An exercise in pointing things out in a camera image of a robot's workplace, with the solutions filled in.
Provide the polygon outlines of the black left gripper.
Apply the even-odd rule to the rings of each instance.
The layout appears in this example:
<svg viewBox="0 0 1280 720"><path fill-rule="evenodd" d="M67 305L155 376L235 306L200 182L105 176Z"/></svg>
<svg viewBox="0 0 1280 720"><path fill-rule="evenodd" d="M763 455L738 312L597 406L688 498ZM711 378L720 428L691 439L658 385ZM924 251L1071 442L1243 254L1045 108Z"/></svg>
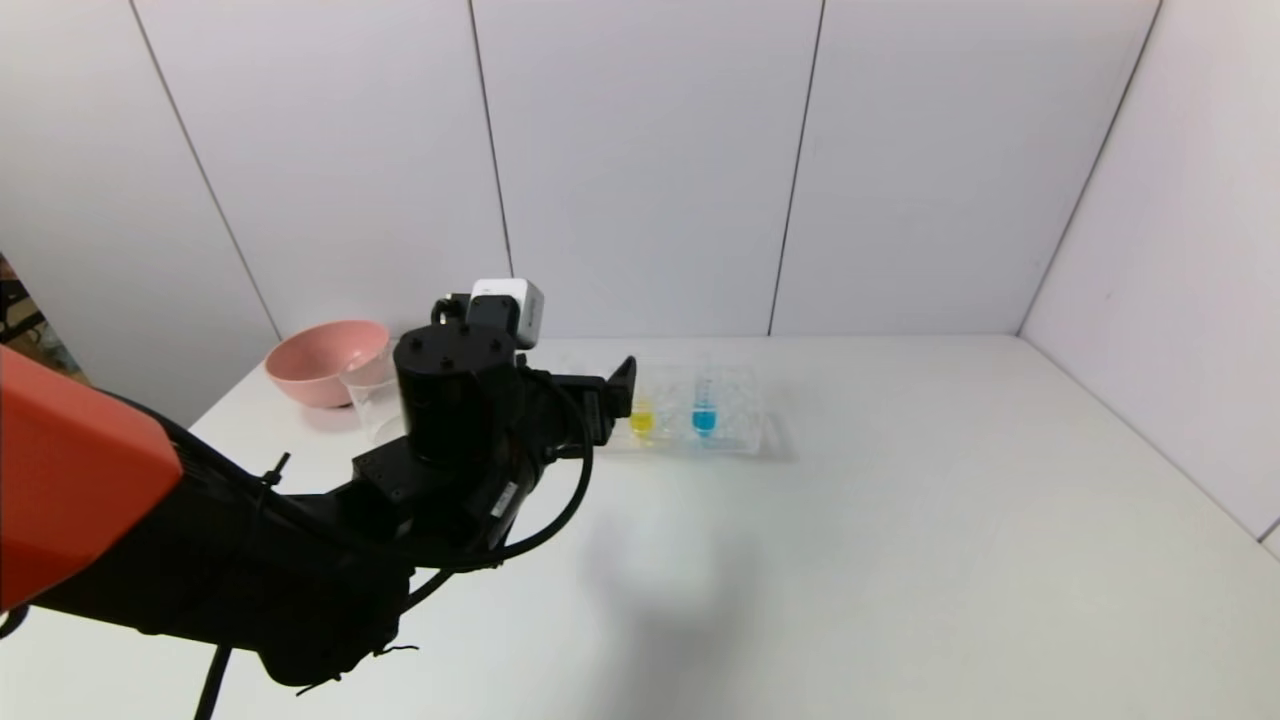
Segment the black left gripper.
<svg viewBox="0 0 1280 720"><path fill-rule="evenodd" d="M604 446L614 419L630 418L634 410L637 360L627 356L605 380L598 375L552 374L550 383L568 397L550 393L552 446Z"/></svg>

